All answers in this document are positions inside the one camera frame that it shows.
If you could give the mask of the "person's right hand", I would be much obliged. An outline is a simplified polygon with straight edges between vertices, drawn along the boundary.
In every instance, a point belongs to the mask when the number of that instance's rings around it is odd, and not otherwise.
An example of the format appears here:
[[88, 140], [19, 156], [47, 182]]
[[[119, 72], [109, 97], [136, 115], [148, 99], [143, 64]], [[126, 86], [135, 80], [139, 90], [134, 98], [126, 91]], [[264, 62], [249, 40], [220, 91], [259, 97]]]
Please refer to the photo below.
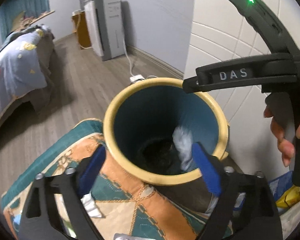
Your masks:
[[[287, 167], [290, 165], [290, 162], [295, 155], [295, 147], [291, 142], [285, 139], [284, 129], [276, 122], [274, 115], [268, 106], [266, 106], [263, 115], [265, 118], [272, 118], [270, 129], [277, 139], [277, 148], [282, 153], [282, 162], [284, 166]], [[300, 125], [296, 131], [296, 137], [300, 139]]]

